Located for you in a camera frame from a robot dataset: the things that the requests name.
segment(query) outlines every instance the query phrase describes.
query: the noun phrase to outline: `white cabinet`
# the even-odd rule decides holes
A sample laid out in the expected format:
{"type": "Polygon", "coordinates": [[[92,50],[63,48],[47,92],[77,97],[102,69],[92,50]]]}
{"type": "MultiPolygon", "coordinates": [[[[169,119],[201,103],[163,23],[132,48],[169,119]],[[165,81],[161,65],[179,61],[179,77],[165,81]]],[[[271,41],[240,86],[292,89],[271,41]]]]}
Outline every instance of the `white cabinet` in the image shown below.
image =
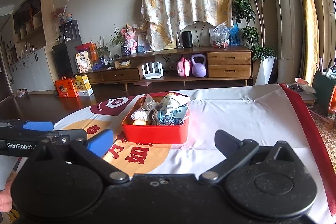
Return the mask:
{"type": "Polygon", "coordinates": [[[17,89],[32,91],[55,90],[44,48],[16,62],[11,69],[17,89]]]}

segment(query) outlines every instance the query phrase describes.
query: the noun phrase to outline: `wooden tv cabinet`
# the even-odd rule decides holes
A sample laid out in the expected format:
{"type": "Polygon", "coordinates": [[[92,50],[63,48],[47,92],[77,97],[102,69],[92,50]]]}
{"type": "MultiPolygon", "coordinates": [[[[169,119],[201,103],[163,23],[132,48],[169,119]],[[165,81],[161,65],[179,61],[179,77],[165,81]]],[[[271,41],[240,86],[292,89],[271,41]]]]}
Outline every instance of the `wooden tv cabinet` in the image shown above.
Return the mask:
{"type": "Polygon", "coordinates": [[[126,68],[108,69],[103,68],[98,71],[88,72],[87,76],[91,84],[123,83],[127,90],[128,83],[142,82],[174,82],[181,81],[185,85],[186,81],[207,81],[207,80],[247,80],[252,78],[253,52],[245,46],[230,46],[228,48],[214,48],[212,46],[176,48],[156,52],[138,52],[129,55],[124,59],[129,59],[131,64],[126,68]],[[183,55],[190,58],[192,54],[203,53],[207,58],[207,75],[202,78],[180,77],[177,70],[164,73],[163,77],[157,79],[144,79],[141,64],[154,62],[155,56],[159,55],[183,55]]]}

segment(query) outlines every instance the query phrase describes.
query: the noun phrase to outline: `orange gift bag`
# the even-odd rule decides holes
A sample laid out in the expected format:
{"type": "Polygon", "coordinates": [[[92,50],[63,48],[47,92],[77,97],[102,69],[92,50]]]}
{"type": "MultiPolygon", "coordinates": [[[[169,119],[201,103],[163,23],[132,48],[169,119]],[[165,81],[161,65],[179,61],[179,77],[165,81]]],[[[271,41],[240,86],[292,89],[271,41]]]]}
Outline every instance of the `orange gift bag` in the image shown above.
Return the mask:
{"type": "Polygon", "coordinates": [[[72,79],[67,79],[65,76],[61,80],[55,82],[58,94],[60,97],[77,97],[78,93],[75,89],[72,79]]]}

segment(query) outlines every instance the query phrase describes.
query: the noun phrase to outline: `human hand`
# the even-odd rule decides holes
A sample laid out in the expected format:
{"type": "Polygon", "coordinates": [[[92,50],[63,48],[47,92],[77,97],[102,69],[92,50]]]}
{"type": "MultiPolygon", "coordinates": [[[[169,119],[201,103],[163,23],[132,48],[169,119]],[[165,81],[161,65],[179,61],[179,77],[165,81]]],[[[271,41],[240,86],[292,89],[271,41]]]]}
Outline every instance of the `human hand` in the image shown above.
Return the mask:
{"type": "Polygon", "coordinates": [[[9,212],[12,209],[13,202],[11,197],[11,186],[13,180],[6,182],[5,189],[0,191],[0,212],[9,212]]]}

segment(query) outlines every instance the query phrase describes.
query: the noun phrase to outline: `yellow box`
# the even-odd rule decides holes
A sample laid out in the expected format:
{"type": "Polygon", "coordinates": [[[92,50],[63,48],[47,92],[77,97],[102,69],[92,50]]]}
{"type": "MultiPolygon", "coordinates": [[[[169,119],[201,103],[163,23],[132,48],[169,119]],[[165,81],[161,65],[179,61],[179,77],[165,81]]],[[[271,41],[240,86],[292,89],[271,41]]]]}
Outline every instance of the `yellow box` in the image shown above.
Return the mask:
{"type": "Polygon", "coordinates": [[[91,88],[91,84],[87,75],[77,75],[75,78],[75,87],[77,91],[88,91],[91,88]]]}

